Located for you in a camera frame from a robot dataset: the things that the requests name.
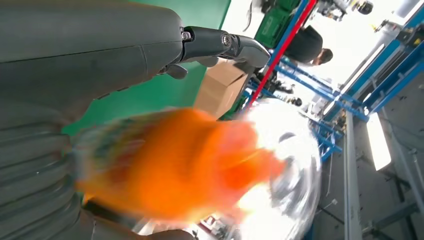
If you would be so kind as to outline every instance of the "orange object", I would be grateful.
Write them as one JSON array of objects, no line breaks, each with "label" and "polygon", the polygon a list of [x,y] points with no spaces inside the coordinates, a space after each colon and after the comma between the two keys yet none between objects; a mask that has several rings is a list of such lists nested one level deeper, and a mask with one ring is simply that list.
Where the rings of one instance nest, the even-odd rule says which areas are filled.
[{"label": "orange object", "polygon": [[[98,130],[105,133],[84,153],[92,163],[85,163],[80,190],[129,214],[198,222],[230,209],[284,168],[270,151],[257,149],[257,133],[248,122],[215,121],[191,108],[160,114],[154,122],[141,116],[125,127]],[[116,137],[113,144],[110,136]]]}]

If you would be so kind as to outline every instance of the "robotic hand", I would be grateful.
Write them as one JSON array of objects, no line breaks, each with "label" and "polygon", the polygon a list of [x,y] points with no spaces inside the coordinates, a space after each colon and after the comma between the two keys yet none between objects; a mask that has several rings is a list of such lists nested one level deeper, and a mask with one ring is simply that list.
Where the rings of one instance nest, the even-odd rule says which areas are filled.
[{"label": "robotic hand", "polygon": [[270,57],[253,39],[183,27],[170,9],[106,0],[0,0],[0,53],[0,239],[55,240],[138,239],[81,210],[63,156],[62,128],[93,99],[182,79],[184,62]]}]

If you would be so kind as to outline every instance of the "dark hair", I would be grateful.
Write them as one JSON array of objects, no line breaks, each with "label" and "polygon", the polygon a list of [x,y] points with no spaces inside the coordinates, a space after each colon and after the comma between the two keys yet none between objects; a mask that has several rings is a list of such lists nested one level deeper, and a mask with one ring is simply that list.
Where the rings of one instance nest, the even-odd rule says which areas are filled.
[{"label": "dark hair", "polygon": [[373,11],[374,4],[369,1],[365,1],[362,5],[358,6],[358,12],[363,15],[368,15]]},{"label": "dark hair", "polygon": [[333,58],[333,52],[328,48],[323,48],[321,56],[319,57],[319,64],[326,64],[330,62],[330,60]]}]

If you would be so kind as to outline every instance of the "red pole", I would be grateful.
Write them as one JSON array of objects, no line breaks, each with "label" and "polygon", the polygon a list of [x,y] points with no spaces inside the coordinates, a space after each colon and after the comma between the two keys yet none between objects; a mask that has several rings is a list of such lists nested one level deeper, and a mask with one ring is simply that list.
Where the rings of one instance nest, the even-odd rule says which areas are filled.
[{"label": "red pole", "polygon": [[311,10],[314,7],[316,2],[317,2],[317,0],[310,0],[309,1],[305,10],[302,12],[302,15],[300,15],[299,20],[296,22],[296,25],[294,25],[293,30],[290,32],[290,35],[288,35],[287,41],[285,41],[285,43],[278,50],[277,55],[274,58],[274,61],[271,63],[271,65],[268,68],[268,71],[266,71],[265,75],[263,76],[263,79],[260,82],[259,86],[257,87],[256,91],[254,92],[253,97],[251,98],[250,102],[248,103],[248,106],[251,106],[252,103],[258,98],[259,93],[264,88],[265,83],[270,78],[271,73],[276,68],[277,64],[280,62],[281,57],[283,56],[283,54],[286,51],[287,47],[289,46],[290,42],[295,37],[298,30],[301,28],[302,24],[305,22],[306,18],[309,15],[309,12],[311,12]]}]

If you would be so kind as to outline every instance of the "cardboard box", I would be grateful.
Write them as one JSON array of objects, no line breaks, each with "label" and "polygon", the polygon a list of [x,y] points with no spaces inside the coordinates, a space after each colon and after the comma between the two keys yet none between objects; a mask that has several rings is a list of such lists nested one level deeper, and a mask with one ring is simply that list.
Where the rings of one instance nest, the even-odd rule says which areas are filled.
[{"label": "cardboard box", "polygon": [[233,106],[247,74],[231,63],[222,62],[206,71],[194,107],[215,116],[224,115]]}]

